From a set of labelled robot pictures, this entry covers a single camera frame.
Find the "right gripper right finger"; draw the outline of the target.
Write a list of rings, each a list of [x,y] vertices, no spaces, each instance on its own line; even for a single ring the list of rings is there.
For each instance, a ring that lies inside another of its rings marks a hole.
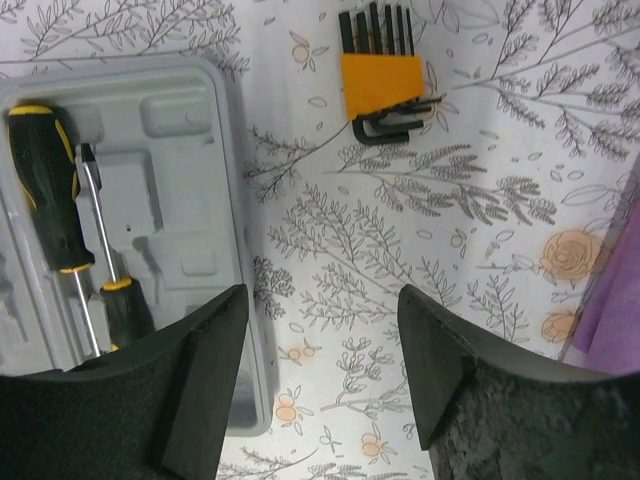
[[[552,360],[403,287],[398,327],[438,479],[635,479],[639,377]]]

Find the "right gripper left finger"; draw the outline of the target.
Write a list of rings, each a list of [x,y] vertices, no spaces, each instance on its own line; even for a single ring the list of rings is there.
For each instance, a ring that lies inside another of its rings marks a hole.
[[[69,370],[1,380],[5,479],[212,479],[249,317],[245,285]]]

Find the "small yellow black screwdriver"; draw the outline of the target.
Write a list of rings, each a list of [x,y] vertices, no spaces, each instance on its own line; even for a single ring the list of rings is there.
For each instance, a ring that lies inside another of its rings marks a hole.
[[[118,350],[154,332],[150,309],[140,282],[120,271],[110,245],[104,217],[97,161],[88,143],[79,146],[79,159],[86,178],[94,222],[106,262],[107,281],[100,289],[104,300],[112,348]]]

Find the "grey plastic tool case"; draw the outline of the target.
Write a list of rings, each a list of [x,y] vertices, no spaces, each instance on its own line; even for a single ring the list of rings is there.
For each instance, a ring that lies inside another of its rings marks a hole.
[[[1,110],[57,109],[87,143],[120,271],[157,328],[252,281],[226,85],[198,59],[142,59],[5,80]],[[68,370],[91,356],[72,281],[45,260],[8,148],[1,151],[1,372]]]

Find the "screwdriver bit set holder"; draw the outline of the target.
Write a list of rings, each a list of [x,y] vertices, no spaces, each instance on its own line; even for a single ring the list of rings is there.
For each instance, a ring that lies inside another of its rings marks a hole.
[[[398,4],[380,11],[338,14],[342,92],[356,140],[365,146],[409,141],[441,99],[426,96],[421,59],[415,53],[411,11]]]

